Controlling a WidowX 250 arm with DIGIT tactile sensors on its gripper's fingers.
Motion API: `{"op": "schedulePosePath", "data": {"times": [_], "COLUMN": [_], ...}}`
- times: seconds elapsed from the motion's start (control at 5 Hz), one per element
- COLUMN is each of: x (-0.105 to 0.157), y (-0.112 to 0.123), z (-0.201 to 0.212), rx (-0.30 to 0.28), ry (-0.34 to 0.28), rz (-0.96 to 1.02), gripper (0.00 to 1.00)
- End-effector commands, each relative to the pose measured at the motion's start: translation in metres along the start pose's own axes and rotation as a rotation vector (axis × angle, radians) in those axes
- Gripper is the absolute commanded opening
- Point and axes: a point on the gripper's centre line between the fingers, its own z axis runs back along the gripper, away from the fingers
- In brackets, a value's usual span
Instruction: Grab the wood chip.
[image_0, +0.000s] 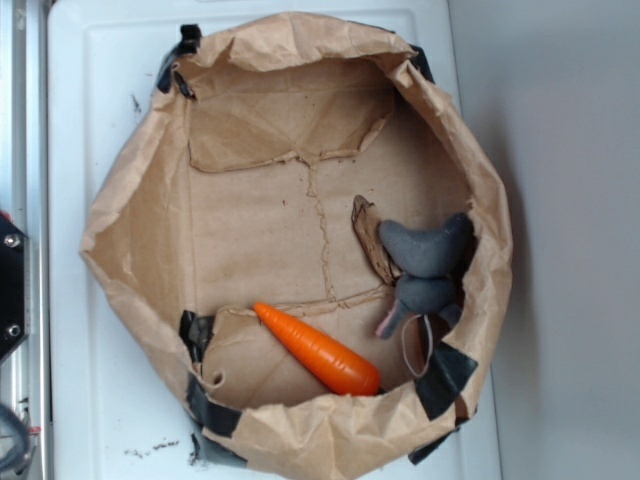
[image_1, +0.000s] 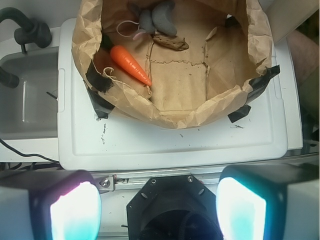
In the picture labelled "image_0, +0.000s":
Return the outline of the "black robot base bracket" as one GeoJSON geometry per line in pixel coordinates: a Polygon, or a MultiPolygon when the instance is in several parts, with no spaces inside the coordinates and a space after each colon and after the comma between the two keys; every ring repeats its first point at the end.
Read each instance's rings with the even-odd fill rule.
{"type": "Polygon", "coordinates": [[[29,238],[1,211],[1,363],[5,363],[29,335],[29,238]]]}

